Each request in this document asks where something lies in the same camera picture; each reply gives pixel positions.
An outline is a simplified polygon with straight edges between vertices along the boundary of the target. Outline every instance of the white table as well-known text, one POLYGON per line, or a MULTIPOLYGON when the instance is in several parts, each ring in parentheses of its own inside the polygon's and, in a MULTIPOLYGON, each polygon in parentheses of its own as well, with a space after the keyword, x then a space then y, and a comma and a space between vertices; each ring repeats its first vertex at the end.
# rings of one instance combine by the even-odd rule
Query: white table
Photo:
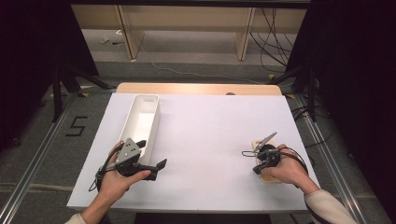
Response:
MULTIPOLYGON (((151 164, 168 159, 156 181, 141 181, 112 208, 136 212, 279 213, 306 210, 293 185, 263 184, 243 157, 251 141, 272 132, 300 153, 318 183, 283 96, 159 94, 161 118, 151 164)), ((114 93, 68 202, 87 207, 94 174, 120 137, 134 94, 114 93)))

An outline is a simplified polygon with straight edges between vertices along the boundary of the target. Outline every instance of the hand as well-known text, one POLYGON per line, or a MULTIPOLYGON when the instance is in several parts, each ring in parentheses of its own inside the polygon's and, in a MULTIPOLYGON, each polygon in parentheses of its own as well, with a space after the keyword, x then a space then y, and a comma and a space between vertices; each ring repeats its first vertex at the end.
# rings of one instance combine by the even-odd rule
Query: hand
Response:
MULTIPOLYGON (((118 142, 113 149, 111 149, 110 153, 116 148, 119 147, 123 142, 118 142)), ((109 164, 115 162, 117 159, 117 153, 115 153, 110 161, 109 164)), ((111 203, 116 202, 120 199, 125 191, 134 183, 146 178, 149 176, 151 171, 141 171, 135 175, 125 177, 121 175, 117 170, 106 172, 103 180, 102 186, 99 190, 99 195, 107 198, 111 203)))
MULTIPOLYGON (((122 141, 118 142, 110 153, 122 143, 122 141)), ((116 158, 117 153, 111 157, 109 163, 115 162, 116 158)), ((90 206, 81 213, 81 217, 87 223, 99 223, 111 205, 120 199, 132 184, 148 177, 150 173, 151 171, 147 170, 125 177, 117 170, 106 172, 99 193, 90 206)))
MULTIPOLYGON (((284 144, 277 148, 281 149, 284 153, 289 153, 296 157, 298 156, 296 153, 288 150, 284 144)), ((304 194, 309 194, 319 190, 319 187, 309 177, 303 166, 295 159, 288 156, 282 155, 280 157, 280 162, 276 167, 264 168, 262 169, 262 174, 271 175, 287 184, 293 184, 300 188, 304 194)))

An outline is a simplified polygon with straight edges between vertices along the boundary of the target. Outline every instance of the wrist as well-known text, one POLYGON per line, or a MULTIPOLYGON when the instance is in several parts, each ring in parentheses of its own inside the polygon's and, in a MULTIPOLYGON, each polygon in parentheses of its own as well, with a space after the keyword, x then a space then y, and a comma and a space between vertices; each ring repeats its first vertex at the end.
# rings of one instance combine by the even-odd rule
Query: wrist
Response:
POLYGON ((305 195, 320 190, 318 185, 311 178, 309 178, 309 176, 299 178, 299 181, 295 183, 295 186, 300 188, 305 195))
POLYGON ((81 213, 81 217, 86 223, 99 223, 107 210, 111 207, 111 202, 105 195, 97 194, 90 206, 81 213))

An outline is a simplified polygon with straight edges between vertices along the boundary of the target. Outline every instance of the white plastic bin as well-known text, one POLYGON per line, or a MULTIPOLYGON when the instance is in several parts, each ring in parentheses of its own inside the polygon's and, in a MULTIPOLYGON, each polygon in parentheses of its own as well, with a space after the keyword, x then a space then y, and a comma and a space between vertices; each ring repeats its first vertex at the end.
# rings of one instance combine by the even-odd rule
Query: white plastic bin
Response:
POLYGON ((147 141, 146 146, 141 148, 139 159, 143 165, 149 165, 160 114, 158 95, 138 94, 134 97, 120 140, 126 141, 130 137, 136 143, 141 140, 147 141))

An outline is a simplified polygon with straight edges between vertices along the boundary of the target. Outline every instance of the white sleeve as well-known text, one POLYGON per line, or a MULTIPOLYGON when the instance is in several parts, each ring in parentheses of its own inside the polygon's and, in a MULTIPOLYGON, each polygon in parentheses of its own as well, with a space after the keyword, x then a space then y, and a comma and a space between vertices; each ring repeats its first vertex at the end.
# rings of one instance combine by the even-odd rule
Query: white sleeve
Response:
POLYGON ((81 214, 74 214, 70 219, 64 224, 87 224, 82 218, 81 214))
POLYGON ((345 207, 324 189, 304 197, 306 207, 315 223, 357 223, 345 207))

